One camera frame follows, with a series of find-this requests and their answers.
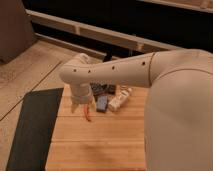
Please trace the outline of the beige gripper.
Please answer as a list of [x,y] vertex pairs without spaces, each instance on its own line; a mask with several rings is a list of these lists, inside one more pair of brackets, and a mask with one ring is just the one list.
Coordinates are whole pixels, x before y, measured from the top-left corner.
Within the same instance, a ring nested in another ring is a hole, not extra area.
[[88,114],[89,113],[89,104],[92,99],[93,99],[93,93],[91,86],[86,83],[86,84],[79,84],[79,85],[71,85],[71,100],[72,100],[72,105],[71,105],[71,112],[74,113],[75,110],[78,107],[78,104],[84,104],[83,105],[83,110],[84,113]]

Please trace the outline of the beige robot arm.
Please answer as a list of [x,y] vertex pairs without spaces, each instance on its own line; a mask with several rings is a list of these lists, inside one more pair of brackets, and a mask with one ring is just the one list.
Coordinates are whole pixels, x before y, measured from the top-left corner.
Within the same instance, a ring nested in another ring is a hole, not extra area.
[[60,69],[74,104],[92,101],[92,83],[146,87],[147,171],[213,171],[213,53],[152,52],[92,64],[84,53]]

